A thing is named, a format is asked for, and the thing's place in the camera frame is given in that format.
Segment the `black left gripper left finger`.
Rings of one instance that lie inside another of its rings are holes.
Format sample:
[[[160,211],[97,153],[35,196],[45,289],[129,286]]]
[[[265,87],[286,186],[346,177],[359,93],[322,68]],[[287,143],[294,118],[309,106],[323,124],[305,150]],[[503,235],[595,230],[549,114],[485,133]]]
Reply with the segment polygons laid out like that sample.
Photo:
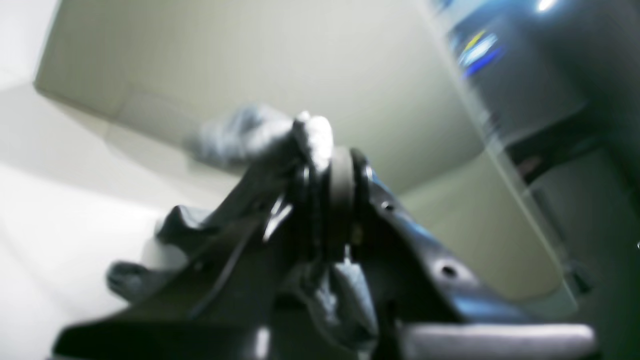
[[[119,263],[108,275],[124,286],[132,275],[151,291],[110,317],[67,326],[55,360],[281,360],[270,322],[294,269],[306,202],[308,165],[252,168],[200,228],[170,232],[189,262],[163,278]]]

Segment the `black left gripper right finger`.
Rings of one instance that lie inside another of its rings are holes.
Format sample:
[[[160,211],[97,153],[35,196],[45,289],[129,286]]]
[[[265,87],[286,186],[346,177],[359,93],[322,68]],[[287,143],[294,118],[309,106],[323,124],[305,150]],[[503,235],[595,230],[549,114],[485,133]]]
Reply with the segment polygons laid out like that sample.
[[[326,174],[324,255],[362,269],[379,337],[375,360],[596,360],[587,325],[541,323],[489,289],[416,223],[356,149]]]

